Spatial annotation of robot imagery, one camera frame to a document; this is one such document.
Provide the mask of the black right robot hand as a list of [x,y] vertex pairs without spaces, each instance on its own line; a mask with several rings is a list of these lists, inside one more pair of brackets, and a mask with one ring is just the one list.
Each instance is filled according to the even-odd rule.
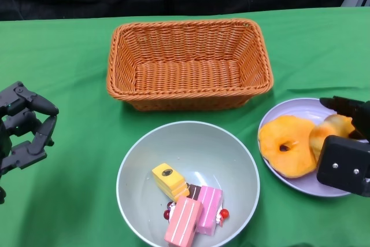
[[369,141],[369,101],[358,101],[354,99],[333,96],[331,98],[319,98],[320,103],[337,113],[337,115],[350,118],[349,124],[345,124],[345,133],[351,139]]

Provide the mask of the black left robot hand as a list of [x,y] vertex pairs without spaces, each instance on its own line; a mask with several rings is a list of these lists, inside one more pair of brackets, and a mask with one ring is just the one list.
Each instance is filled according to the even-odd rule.
[[47,157],[53,146],[58,108],[43,96],[15,82],[1,91],[1,175],[24,169]]

